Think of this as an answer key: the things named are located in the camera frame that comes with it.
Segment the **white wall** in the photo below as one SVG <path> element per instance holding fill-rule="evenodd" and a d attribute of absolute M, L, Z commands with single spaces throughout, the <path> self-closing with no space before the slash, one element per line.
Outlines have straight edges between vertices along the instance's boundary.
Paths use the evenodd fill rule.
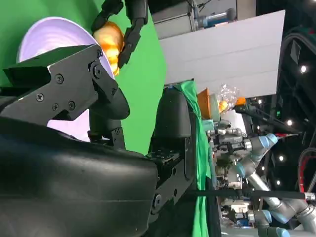
<path fill-rule="evenodd" d="M 256 16 L 256 0 L 237 0 L 237 18 L 244 20 Z"/>
<path fill-rule="evenodd" d="M 196 0 L 197 4 L 204 3 L 207 0 Z M 228 8 L 236 10 L 236 0 L 212 0 L 205 5 L 200 12 L 200 16 L 207 16 L 215 12 L 215 14 L 227 11 Z"/>
<path fill-rule="evenodd" d="M 198 91 L 227 83 L 245 97 L 275 94 L 285 11 L 160 40 L 166 83 L 194 78 Z"/>

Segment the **green fabric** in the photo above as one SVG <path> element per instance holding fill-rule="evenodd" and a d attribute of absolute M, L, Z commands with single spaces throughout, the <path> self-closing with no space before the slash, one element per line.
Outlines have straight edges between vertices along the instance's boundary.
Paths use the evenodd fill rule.
<path fill-rule="evenodd" d="M 29 27 L 47 16 L 68 18 L 90 32 L 104 0 L 6 0 L 0 7 L 0 85 L 8 84 L 3 67 L 15 63 L 17 50 Z M 123 32 L 130 22 L 123 9 L 110 17 Z M 156 111 L 165 80 L 166 64 L 153 20 L 141 31 L 141 39 L 129 63 L 116 77 L 131 108 L 122 121 L 126 148 L 147 154 Z"/>
<path fill-rule="evenodd" d="M 201 111 L 198 106 L 197 90 L 194 81 L 186 81 L 175 87 L 182 91 L 197 116 L 197 187 L 205 190 L 206 177 L 211 178 L 209 163 L 209 144 L 202 125 Z M 198 197 L 193 223 L 193 237 L 209 237 L 206 221 L 206 197 Z"/>

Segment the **screw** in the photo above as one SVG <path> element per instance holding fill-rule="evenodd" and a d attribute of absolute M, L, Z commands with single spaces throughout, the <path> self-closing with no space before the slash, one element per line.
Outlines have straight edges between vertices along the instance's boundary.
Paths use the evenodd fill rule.
<path fill-rule="evenodd" d="M 157 194 L 154 201 L 154 208 L 157 208 L 161 205 L 161 199 L 162 196 L 160 194 Z"/>
<path fill-rule="evenodd" d="M 75 107 L 76 107 L 76 104 L 74 103 L 74 101 L 69 101 L 68 103 L 69 110 L 74 110 Z"/>
<path fill-rule="evenodd" d="M 99 57 L 101 57 L 101 56 L 103 56 L 103 53 L 98 49 L 98 50 L 97 50 L 97 58 L 99 58 Z"/>
<path fill-rule="evenodd" d="M 58 84 L 62 84 L 62 83 L 64 82 L 64 77 L 63 77 L 63 75 L 61 75 L 61 74 L 57 74 L 57 75 L 55 76 L 55 79 L 56 79 L 56 82 L 57 82 Z"/>
<path fill-rule="evenodd" d="M 59 108 L 59 105 L 57 103 L 54 103 L 52 106 L 53 111 L 57 111 Z"/>
<path fill-rule="evenodd" d="M 44 95 L 42 93 L 37 93 L 36 100 L 42 102 L 44 100 Z"/>
<path fill-rule="evenodd" d="M 101 70 L 98 68 L 98 66 L 95 66 L 93 68 L 93 75 L 95 76 L 95 78 L 100 79 L 100 77 L 101 77 Z"/>

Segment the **plastic bag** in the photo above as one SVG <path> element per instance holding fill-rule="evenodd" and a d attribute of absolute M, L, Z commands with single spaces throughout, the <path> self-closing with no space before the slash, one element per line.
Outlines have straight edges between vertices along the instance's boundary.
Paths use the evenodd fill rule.
<path fill-rule="evenodd" d="M 221 86 L 217 93 L 217 101 L 220 113 L 225 113 L 231 110 L 238 99 L 239 90 L 236 87 L 230 87 L 227 84 Z"/>

